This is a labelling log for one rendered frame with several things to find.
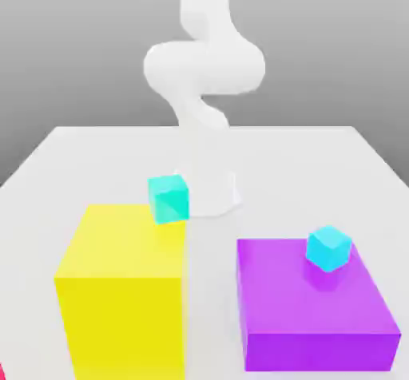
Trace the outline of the small turquoise cube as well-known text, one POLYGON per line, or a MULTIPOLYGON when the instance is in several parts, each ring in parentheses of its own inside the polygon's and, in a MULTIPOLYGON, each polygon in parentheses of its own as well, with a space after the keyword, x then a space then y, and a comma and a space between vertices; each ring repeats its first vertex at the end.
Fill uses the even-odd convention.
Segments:
POLYGON ((148 195, 157 224, 189 219, 189 189, 181 175, 148 178, 148 195))

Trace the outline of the small sky blue cube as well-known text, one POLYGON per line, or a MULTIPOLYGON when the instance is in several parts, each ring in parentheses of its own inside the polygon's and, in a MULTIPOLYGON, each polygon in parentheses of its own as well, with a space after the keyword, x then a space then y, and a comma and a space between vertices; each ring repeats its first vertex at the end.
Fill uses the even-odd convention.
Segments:
POLYGON ((351 246, 351 237, 333 226, 322 227, 309 234, 306 259, 326 273, 333 272, 348 263, 351 246))

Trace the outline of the large yellow box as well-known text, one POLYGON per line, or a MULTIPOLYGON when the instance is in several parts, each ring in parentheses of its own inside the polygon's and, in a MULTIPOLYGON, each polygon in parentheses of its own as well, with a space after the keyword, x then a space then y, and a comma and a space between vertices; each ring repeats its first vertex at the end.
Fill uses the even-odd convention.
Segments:
POLYGON ((75 380, 185 380, 185 223, 92 204, 54 276, 75 380))

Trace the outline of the large purple box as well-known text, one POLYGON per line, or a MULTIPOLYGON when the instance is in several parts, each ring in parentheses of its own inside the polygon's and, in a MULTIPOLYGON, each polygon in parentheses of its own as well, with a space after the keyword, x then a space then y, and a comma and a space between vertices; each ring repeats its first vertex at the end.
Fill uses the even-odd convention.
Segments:
POLYGON ((326 273, 305 239, 240 239, 236 282, 247 371, 389 371, 401 332, 357 249, 326 273))

